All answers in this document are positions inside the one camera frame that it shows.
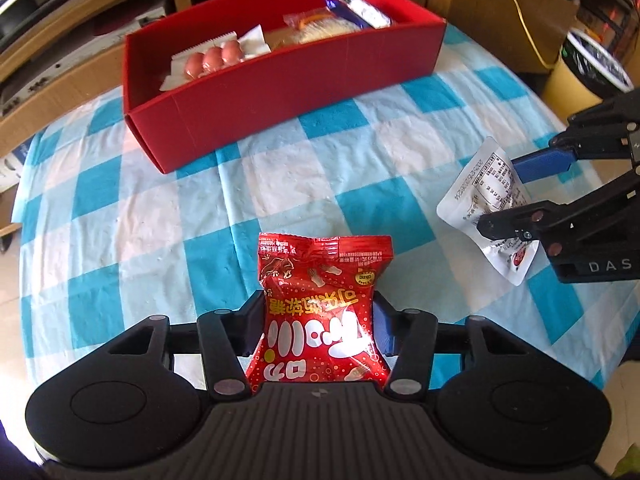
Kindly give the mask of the wooden TV stand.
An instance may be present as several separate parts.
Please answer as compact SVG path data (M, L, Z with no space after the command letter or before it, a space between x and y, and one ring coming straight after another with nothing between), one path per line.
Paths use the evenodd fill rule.
M38 130L122 81L124 39L205 0L8 0L1 6L1 186Z

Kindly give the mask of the pink sausage vacuum pack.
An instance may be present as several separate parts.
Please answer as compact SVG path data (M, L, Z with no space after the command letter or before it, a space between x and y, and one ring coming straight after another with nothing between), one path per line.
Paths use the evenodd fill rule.
M160 85L160 92L175 90L188 82L270 52L260 25L243 36L228 32L173 55L169 74Z

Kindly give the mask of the purple snack packet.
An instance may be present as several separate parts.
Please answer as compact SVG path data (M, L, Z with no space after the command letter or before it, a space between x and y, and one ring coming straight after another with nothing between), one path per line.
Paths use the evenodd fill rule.
M366 0L326 0L326 8L338 18L357 27L381 29L393 25L393 20Z

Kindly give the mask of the red candy bag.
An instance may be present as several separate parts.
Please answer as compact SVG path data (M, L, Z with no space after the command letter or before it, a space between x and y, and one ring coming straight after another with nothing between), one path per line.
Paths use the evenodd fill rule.
M264 332L246 378L267 382L386 383L373 337L375 284L394 258L388 235L258 236Z

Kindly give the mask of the clear bag white snack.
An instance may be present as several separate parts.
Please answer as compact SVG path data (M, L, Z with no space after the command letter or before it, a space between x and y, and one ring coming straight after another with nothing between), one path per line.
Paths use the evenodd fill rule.
M318 20L302 21L297 25L294 44L310 44L311 42L330 39L360 32L360 28L344 18L320 16Z

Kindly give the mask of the small white sauce packet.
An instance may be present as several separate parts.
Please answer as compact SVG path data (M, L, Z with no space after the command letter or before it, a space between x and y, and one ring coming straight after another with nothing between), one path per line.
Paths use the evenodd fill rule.
M488 136L440 200L436 214L469 237L492 267L518 286L525 280L539 243L523 242L517 236L490 240L480 234L477 226L484 214L528 203L529 195L511 159L496 140Z

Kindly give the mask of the brown cardboard box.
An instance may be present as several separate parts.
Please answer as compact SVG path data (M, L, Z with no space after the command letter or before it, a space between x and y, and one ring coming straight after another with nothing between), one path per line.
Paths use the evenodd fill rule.
M412 0L446 18L515 73L546 74L575 25L577 0Z

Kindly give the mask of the orange pastry clear packet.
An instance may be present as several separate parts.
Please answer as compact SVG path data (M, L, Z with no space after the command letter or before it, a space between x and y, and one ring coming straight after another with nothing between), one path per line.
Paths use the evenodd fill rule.
M292 29L302 30L311 23L326 20L327 18L334 18L334 14L324 6L310 11L286 14L283 17L283 21Z

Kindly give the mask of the blue white checkered tablecloth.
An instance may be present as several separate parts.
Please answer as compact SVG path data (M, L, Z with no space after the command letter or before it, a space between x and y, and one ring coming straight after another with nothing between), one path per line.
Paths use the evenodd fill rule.
M258 289L260 232L387 234L378 290L444 322L491 318L608 380L639 324L635 282L565 285L544 254L513 285L436 207L486 138L511 156L558 120L517 76L448 27L433 75L249 136L170 174L128 130L113 90L38 133L18 187L30 374L44 382L142 318L193 322Z

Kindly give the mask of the silver media player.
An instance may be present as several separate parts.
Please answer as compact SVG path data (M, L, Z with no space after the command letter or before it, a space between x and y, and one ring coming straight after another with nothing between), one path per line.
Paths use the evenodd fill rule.
M1 86L1 115L130 32L166 15L166 0L129 0L82 23L21 66Z

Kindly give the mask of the yellow round bin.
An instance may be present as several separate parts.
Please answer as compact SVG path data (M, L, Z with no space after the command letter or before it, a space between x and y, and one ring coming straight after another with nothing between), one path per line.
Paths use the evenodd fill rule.
M623 65L578 28L562 43L558 62L540 98L564 124L581 110L634 88Z

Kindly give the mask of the red cardboard box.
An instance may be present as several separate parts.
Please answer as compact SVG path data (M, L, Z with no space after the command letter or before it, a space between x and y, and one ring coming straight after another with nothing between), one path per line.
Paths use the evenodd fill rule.
M127 127L163 174L279 122L429 75L445 35L440 16L410 0L366 0L393 23L283 47L174 90L160 88L173 55L225 32L283 27L326 0L208 0L128 35Z

